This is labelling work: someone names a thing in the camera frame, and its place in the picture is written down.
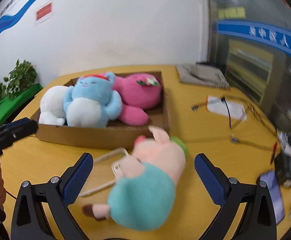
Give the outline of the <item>green padded bench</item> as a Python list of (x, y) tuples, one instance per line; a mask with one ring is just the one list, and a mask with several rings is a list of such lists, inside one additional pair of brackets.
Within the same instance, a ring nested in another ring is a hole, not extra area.
[(28, 87), (27, 90), (13, 100), (10, 100), (7, 97), (2, 99), (0, 101), (0, 126), (7, 122), (12, 122), (22, 109), (24, 109), (42, 89), (43, 87), (39, 83), (36, 83)]

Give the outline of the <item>blue banner on glass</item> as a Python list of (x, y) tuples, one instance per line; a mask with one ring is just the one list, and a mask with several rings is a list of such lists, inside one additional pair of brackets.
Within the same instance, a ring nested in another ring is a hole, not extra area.
[(291, 31), (271, 24), (220, 20), (215, 24), (218, 34), (259, 42), (291, 56)]

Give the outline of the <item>grey cloth bag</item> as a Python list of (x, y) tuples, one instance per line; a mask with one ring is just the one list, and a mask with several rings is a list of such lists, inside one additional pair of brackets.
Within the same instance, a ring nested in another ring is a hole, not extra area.
[(222, 71), (205, 64), (177, 64), (180, 82), (192, 85), (230, 89)]

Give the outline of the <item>green leafy potted plant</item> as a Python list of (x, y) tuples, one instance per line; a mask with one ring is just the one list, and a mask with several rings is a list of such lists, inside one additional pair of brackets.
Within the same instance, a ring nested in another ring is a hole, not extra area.
[(17, 60), (16, 66), (9, 72), (9, 76), (3, 77), (3, 82), (0, 81), (0, 100), (5, 97), (10, 100), (18, 97), (35, 83), (36, 78), (37, 72), (31, 62)]

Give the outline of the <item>red wall sign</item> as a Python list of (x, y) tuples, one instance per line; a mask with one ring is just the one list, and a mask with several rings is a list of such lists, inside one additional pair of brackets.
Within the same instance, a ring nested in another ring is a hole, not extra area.
[(53, 16), (53, 2), (48, 2), (43, 6), (39, 7), (35, 13), (35, 24), (45, 22)]

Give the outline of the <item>white paper sheet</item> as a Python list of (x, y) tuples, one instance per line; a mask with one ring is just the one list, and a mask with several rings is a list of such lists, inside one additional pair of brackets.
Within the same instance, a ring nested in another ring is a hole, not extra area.
[(247, 115), (243, 104), (225, 100), (214, 96), (207, 96), (206, 108), (209, 112), (231, 117), (232, 119), (247, 121)]

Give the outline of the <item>small black box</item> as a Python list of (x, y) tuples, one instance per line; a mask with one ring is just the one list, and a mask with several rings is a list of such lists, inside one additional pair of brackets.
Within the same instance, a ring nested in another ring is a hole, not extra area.
[(291, 187), (291, 156), (280, 152), (274, 159), (278, 184), (286, 189)]

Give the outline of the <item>light blue plush toy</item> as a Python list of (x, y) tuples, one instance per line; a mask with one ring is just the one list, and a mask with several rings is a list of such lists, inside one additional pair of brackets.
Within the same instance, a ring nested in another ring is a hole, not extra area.
[(123, 109), (120, 94), (113, 89), (112, 72), (92, 74), (77, 79), (65, 93), (63, 108), (69, 127), (104, 128), (116, 120)]

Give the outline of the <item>yellow sticky notes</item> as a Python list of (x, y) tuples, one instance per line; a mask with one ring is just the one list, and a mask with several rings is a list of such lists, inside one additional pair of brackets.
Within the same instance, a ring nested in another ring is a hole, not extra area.
[(246, 12), (244, 7), (230, 7), (218, 10), (218, 19), (245, 19)]

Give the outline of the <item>white panda plush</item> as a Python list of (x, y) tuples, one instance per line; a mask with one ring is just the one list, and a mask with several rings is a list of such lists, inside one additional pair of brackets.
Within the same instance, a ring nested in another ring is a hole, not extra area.
[(66, 113), (63, 109), (67, 86), (54, 86), (47, 90), (40, 101), (39, 124), (63, 126)]

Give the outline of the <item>smartphone with blue screen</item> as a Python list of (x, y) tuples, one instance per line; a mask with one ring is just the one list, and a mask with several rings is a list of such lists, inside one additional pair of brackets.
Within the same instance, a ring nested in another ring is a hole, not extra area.
[(280, 186), (276, 178), (275, 171), (269, 170), (261, 174), (257, 179), (257, 183), (259, 183), (260, 181), (263, 181), (267, 185), (267, 188), (269, 189), (276, 219), (276, 225), (278, 225), (284, 219), (285, 212), (283, 198), (280, 191)]

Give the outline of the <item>pink pig plush teal dress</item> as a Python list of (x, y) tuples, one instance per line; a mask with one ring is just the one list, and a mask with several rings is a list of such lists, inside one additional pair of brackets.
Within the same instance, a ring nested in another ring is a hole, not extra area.
[(139, 136), (131, 154), (113, 165), (117, 172), (105, 204), (87, 204), (83, 214), (112, 218), (120, 226), (151, 231), (162, 226), (173, 209), (176, 187), (186, 166), (187, 146), (162, 128), (149, 126), (152, 138)]

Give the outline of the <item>big pink bear plush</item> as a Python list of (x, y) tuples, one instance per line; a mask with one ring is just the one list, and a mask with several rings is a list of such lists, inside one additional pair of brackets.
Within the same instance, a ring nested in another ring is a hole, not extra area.
[(148, 73), (116, 76), (113, 89), (120, 94), (123, 102), (118, 120), (129, 126), (146, 125), (149, 116), (145, 111), (156, 107), (161, 101), (161, 81)]

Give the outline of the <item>white plastic rack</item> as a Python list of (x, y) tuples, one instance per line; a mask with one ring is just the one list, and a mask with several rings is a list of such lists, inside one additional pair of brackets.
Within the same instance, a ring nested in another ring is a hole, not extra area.
[(119, 175), (120, 161), (128, 156), (129, 152), (121, 147), (94, 159), (92, 171), (79, 196), (88, 197), (112, 187)]

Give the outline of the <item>brown cardboard box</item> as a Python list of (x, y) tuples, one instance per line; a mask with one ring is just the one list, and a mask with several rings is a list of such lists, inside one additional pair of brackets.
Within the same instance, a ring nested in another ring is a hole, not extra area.
[(146, 112), (150, 121), (145, 126), (128, 126), (119, 120), (109, 122), (105, 128), (79, 128), (39, 124), (35, 135), (39, 140), (67, 146), (98, 149), (123, 147), (131, 150), (138, 136), (152, 136), (148, 129), (150, 125), (160, 127), (169, 132), (170, 117), (167, 109), (167, 94), (164, 90), (161, 92), (160, 103)]

